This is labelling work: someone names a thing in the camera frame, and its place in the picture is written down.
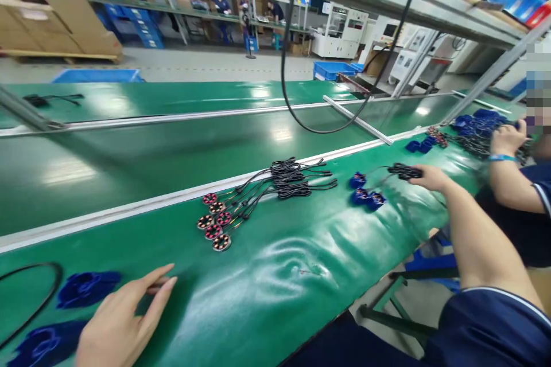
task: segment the hanging cable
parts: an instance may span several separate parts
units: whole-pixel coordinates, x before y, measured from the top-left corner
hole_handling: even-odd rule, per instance
[[[285,24],[285,34],[284,34],[284,38],[283,38],[283,50],[282,50],[282,53],[281,53],[281,88],[282,88],[282,91],[283,91],[283,97],[285,98],[285,104],[287,105],[287,107],[289,109],[289,112],[291,113],[291,116],[294,117],[294,119],[297,121],[297,123],[300,126],[302,126],[303,128],[305,128],[306,130],[308,130],[310,132],[318,133],[318,134],[330,134],[330,133],[338,132],[338,131],[346,128],[347,126],[351,125],[356,120],[356,118],[359,116],[359,114],[363,111],[364,107],[366,106],[368,99],[365,99],[363,101],[362,105],[360,106],[360,108],[358,109],[356,114],[347,123],[345,123],[341,127],[338,127],[337,129],[328,130],[328,131],[315,130],[315,129],[312,129],[312,128],[306,126],[305,124],[303,124],[302,121],[298,118],[298,116],[293,111],[293,108],[291,107],[291,104],[289,103],[289,98],[287,96],[287,89],[285,87],[285,56],[286,56],[286,50],[287,50],[287,39],[289,38],[289,32],[290,32],[290,28],[291,28],[291,18],[290,17],[291,17],[292,12],[293,12],[293,4],[294,4],[294,0],[290,0],[289,5],[287,6],[288,19],[287,19],[287,23]],[[398,25],[398,29],[396,31],[396,33],[398,33],[398,36],[399,36],[400,32],[402,31],[402,27],[403,27],[403,25],[406,21],[406,17],[408,15],[409,7],[410,7],[411,4],[412,4],[412,0],[408,0],[406,2],[406,5],[405,5],[403,11],[402,11],[402,16],[400,18],[400,24]],[[373,87],[372,87],[373,90],[377,89],[377,85],[379,84],[379,81],[381,80],[381,78],[383,76],[383,72],[385,71],[386,67],[388,66],[388,64],[390,62],[390,58],[392,56],[392,53],[394,52],[395,47],[396,47],[396,42],[393,42],[392,46],[390,47],[390,53],[389,53],[385,63],[383,64],[383,67],[381,68],[381,71],[379,72],[379,75],[377,76],[377,79],[375,80],[375,83],[373,84]]]

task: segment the wristband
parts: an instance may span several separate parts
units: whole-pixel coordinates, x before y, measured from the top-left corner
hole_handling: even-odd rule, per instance
[[[516,162],[517,159],[515,157],[511,157],[509,155],[492,155],[489,157],[490,162],[499,162],[499,161],[513,161]]]

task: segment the stool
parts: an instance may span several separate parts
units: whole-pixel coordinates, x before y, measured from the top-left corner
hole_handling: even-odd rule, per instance
[[[281,48],[281,36],[277,33],[274,33],[271,37],[271,42],[274,44],[276,50]]]

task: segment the cable bundle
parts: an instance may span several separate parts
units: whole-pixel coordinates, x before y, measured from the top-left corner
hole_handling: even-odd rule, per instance
[[[461,146],[471,155],[486,159],[490,156],[490,144],[492,135],[496,129],[504,124],[512,124],[505,117],[495,111],[485,109],[477,110],[473,116],[458,116],[452,129],[458,132],[458,135],[444,133],[445,140]],[[527,140],[517,151],[516,158],[524,165],[530,156],[531,141]]]
[[[215,251],[225,251],[231,245],[230,232],[249,219],[263,196],[277,194],[279,199],[285,200],[310,196],[314,190],[328,190],[337,186],[337,179],[319,185],[310,185],[307,181],[312,177],[332,176],[329,170],[315,169],[325,165],[323,159],[314,165],[298,163],[295,157],[275,161],[269,168],[257,172],[245,183],[227,193],[205,195],[203,203],[209,205],[211,215],[201,217],[197,227],[205,231],[205,238],[213,242],[212,248]],[[255,178],[268,172],[270,177],[251,185]]]

